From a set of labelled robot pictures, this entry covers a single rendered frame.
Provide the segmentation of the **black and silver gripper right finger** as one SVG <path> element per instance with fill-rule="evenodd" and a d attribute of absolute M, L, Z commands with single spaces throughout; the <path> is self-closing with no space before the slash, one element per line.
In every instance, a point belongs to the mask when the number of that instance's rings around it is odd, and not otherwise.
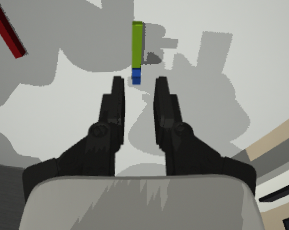
<path fill-rule="evenodd" d="M 226 156 L 221 157 L 216 150 L 194 136 L 192 127 L 182 121 L 178 97 L 170 94 L 166 76 L 156 78 L 153 112 L 156 145 L 165 153 L 166 176 L 233 176 L 244 181 L 255 197 L 255 168 Z"/>

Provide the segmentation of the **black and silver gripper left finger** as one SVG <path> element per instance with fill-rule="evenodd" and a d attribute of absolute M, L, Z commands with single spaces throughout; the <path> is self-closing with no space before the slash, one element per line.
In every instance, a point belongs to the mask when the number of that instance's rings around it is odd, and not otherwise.
<path fill-rule="evenodd" d="M 33 188 L 49 178 L 66 175 L 115 176 L 115 153 L 124 145 L 124 126 L 124 78 L 113 76 L 111 96 L 103 94 L 98 122 L 89 127 L 88 135 L 59 158 L 54 157 L 24 170 L 22 181 L 25 204 Z"/>

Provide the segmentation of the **red rod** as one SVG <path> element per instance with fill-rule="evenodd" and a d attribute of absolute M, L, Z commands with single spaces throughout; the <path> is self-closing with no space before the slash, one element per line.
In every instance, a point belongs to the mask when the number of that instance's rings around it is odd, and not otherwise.
<path fill-rule="evenodd" d="M 16 59 L 22 57 L 26 53 L 1 8 L 0 8 L 0 35 L 2 36 L 5 43 L 7 44 L 7 46 L 9 47 L 10 51 L 12 52 L 12 54 Z"/>

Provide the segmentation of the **lime green rod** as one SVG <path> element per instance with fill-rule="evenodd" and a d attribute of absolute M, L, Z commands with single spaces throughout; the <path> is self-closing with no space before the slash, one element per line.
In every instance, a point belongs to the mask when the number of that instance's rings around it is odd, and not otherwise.
<path fill-rule="evenodd" d="M 132 21 L 132 68 L 141 68 L 142 21 Z"/>

